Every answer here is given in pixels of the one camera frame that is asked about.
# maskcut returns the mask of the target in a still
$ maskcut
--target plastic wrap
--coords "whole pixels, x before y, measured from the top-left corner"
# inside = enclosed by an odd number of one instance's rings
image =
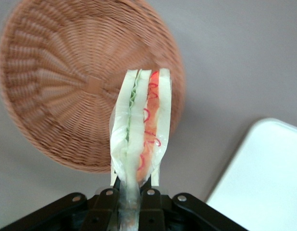
[[[139,187],[159,174],[170,131],[171,81],[168,69],[129,70],[110,121],[111,167],[121,180],[121,230],[137,230]]]

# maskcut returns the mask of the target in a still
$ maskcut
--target gray table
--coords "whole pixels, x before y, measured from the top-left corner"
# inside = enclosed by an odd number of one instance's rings
[[[16,2],[0,0],[0,28]],[[161,185],[204,200],[252,122],[269,116],[297,126],[297,0],[148,2],[172,31],[187,78]],[[68,169],[33,148],[0,100],[0,227],[109,182],[109,174]]]

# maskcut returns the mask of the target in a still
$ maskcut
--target woven basket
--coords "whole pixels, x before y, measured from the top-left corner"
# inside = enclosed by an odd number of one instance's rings
[[[108,121],[127,69],[169,68],[171,133],[185,77],[173,37],[143,0],[23,0],[0,42],[0,87],[40,151],[86,172],[110,170]]]

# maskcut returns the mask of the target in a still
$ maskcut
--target brown wicker basket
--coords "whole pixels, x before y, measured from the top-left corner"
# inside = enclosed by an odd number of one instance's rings
[[[173,37],[143,0],[23,0],[0,41],[0,87],[22,133],[53,160],[108,172],[108,121],[127,69],[169,68],[171,133],[185,77]]]

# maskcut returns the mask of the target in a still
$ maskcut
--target screw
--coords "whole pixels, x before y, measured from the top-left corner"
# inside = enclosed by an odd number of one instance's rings
[[[150,189],[150,190],[147,191],[147,194],[148,195],[154,195],[155,191],[153,189]]]
[[[184,202],[184,201],[187,200],[187,198],[186,198],[185,196],[183,196],[183,195],[178,196],[177,199],[178,199],[179,201],[181,201],[181,202]]]
[[[113,194],[113,191],[112,190],[108,190],[108,191],[106,191],[106,195],[107,196],[110,196],[110,195],[112,195]]]
[[[72,199],[73,202],[77,202],[77,201],[80,201],[80,200],[81,200],[81,196],[80,196],[80,195],[75,196],[75,197]]]

